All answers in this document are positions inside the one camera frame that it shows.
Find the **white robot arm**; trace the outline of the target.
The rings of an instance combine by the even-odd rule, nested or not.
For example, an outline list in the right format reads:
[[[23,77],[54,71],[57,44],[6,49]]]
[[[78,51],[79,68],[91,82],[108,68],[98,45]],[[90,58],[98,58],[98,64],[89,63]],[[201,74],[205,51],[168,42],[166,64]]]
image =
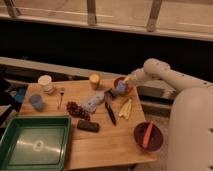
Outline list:
[[[154,79],[177,91],[169,118],[167,171],[213,171],[213,82],[149,58],[125,83],[141,86]]]

